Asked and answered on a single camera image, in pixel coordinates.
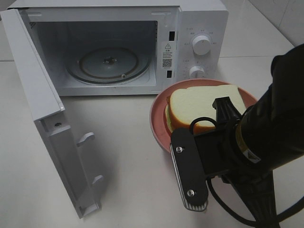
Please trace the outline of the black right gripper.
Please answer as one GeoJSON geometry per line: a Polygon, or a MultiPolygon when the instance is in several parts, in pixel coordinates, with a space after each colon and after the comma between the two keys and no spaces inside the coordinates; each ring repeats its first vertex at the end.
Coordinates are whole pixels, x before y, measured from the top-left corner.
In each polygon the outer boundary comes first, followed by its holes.
{"type": "Polygon", "coordinates": [[[197,118],[193,124],[207,121],[215,129],[204,133],[194,134],[196,146],[195,155],[198,156],[198,165],[195,168],[195,177],[212,178],[218,175],[238,173],[247,174],[246,163],[240,158],[237,148],[235,129],[241,113],[233,105],[230,97],[216,98],[212,104],[216,110],[216,120],[212,118],[197,118]]]}

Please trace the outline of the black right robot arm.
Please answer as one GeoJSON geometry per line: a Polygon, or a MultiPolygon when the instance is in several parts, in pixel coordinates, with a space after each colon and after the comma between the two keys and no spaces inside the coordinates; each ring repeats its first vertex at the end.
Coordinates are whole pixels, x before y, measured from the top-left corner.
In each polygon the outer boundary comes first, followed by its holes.
{"type": "Polygon", "coordinates": [[[243,114],[227,97],[213,102],[215,129],[193,135],[200,158],[202,185],[239,222],[255,228],[277,228],[304,207],[298,200],[276,212],[273,170],[304,154],[304,47],[299,45],[271,64],[272,84],[243,114]],[[253,220],[235,213],[215,192],[212,178],[232,185],[253,220]]]}

